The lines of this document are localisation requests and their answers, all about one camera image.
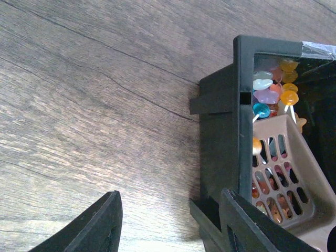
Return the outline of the brown slotted scoop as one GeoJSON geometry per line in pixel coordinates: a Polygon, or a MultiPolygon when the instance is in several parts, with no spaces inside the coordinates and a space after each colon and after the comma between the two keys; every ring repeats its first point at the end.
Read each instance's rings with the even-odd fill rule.
{"type": "Polygon", "coordinates": [[[335,251],[335,193],[288,115],[253,123],[251,202],[317,251],[335,251]]]}

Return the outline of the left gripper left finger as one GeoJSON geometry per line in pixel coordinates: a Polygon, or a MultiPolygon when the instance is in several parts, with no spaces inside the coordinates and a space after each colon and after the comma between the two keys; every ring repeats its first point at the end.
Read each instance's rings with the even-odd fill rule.
{"type": "Polygon", "coordinates": [[[31,251],[118,251],[122,219],[120,193],[107,192],[31,251]]]}

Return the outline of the black bin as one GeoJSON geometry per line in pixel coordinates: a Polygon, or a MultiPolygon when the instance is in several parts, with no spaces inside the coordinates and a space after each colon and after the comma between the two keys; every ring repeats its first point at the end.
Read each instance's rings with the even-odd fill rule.
{"type": "Polygon", "coordinates": [[[233,49],[233,63],[201,79],[190,100],[190,113],[199,115],[201,165],[200,197],[190,211],[206,251],[225,251],[222,190],[252,204],[258,120],[290,116],[335,193],[335,46],[240,35],[233,49]]]}

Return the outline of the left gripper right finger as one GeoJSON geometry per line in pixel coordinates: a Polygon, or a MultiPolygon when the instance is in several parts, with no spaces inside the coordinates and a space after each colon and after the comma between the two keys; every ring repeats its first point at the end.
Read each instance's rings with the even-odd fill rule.
{"type": "Polygon", "coordinates": [[[227,188],[221,192],[219,215],[225,251],[316,251],[227,188]]]}

